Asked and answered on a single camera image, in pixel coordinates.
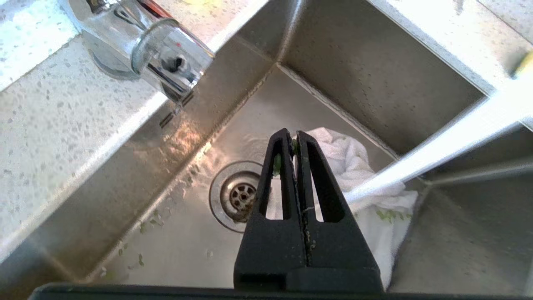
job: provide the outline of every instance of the sink basin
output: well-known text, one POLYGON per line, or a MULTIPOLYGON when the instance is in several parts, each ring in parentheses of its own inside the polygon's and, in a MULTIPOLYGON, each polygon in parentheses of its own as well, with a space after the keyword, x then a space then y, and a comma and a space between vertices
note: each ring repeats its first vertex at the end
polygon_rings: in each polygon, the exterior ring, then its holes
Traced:
MULTIPOLYGON (((379 171, 482 96, 365 1, 270 1, 217 53, 180 120, 161 130, 163 106, 2 264, 0 295, 53 281, 231 288, 243 225, 211 204, 228 166, 252 178, 274 132, 326 127, 359 140, 379 171)), ((530 141, 517 129, 433 173, 527 156, 530 141)), ((407 183, 419 209, 389 291, 527 290, 532 179, 407 183)))

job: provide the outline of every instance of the kitchen sink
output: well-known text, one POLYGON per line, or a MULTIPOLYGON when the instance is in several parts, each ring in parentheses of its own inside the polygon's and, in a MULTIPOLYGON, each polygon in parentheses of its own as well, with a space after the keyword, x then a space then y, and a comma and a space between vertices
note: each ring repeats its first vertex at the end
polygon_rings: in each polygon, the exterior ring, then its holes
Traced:
MULTIPOLYGON (((2 264, 0 295, 56 281, 232 288, 245 223, 216 202, 225 188, 253 194, 274 132, 349 135, 379 171, 482 97, 366 1, 272 0, 178 117, 161 128, 166 103, 2 264)), ((527 291, 533 176, 431 176, 527 157, 532 140, 518 128, 406 183, 419 199, 389 291, 527 291)))

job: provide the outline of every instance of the white quartz countertop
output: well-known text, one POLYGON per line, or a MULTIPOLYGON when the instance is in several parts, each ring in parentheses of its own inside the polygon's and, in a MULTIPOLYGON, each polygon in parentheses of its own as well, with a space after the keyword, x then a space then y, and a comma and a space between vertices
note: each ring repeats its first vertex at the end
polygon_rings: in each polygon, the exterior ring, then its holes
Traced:
MULTIPOLYGON (((216 52, 266 1, 157 2, 216 52)), ((485 94, 533 49, 477 0, 369 2, 485 94)), ((166 100, 76 35, 57 0, 0 0, 0 262, 166 100)))

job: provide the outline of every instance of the countertop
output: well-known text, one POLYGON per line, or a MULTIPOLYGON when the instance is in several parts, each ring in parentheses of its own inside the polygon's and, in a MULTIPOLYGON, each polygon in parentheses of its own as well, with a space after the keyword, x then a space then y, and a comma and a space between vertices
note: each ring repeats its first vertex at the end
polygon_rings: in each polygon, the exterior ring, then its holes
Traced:
MULTIPOLYGON (((216 52, 266 1, 158 3, 216 52)), ((485 94, 533 49, 477 0, 369 1, 485 94)), ((1 262, 166 98, 101 73, 57 0, 0 0, 0 32, 1 262)))

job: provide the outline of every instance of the faucet spout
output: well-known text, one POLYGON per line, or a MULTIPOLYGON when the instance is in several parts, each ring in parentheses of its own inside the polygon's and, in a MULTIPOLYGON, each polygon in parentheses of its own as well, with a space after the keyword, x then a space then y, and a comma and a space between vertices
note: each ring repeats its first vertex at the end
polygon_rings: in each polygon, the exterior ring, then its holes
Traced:
POLYGON ((62 0, 96 65, 143 78, 185 104, 213 61, 211 50, 153 0, 62 0))

